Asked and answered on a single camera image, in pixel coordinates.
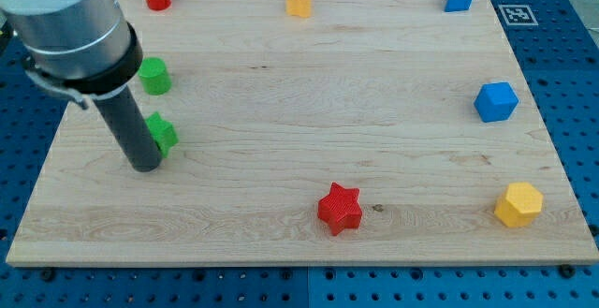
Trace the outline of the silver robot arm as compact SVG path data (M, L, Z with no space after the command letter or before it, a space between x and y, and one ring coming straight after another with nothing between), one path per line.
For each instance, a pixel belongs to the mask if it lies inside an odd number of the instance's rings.
M82 108L85 98L120 93L142 50L118 0L1 0L26 48L26 75L47 94Z

